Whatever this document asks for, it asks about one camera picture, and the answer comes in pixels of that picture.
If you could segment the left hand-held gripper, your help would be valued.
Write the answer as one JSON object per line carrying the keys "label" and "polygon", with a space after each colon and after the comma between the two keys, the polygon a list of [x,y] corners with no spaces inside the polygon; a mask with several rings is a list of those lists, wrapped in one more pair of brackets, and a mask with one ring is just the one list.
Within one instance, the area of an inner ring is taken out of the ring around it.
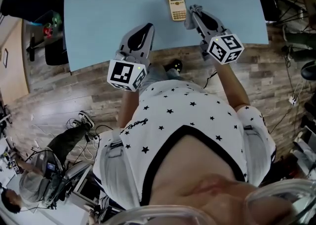
{"label": "left hand-held gripper", "polygon": [[[133,28],[123,36],[120,50],[109,64],[107,82],[111,86],[132,92],[139,89],[150,65],[146,55],[152,48],[154,35],[154,25],[147,23]],[[139,56],[129,54],[132,51]]]}

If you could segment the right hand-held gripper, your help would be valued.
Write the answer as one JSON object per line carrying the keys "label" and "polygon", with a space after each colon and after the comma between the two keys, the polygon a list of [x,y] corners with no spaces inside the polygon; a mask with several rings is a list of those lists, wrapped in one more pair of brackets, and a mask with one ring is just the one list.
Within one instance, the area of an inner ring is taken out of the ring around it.
{"label": "right hand-held gripper", "polygon": [[195,29],[203,39],[200,49],[205,60],[214,59],[221,65],[237,61],[244,46],[236,34],[224,29],[221,21],[209,12],[192,11],[191,16]]}

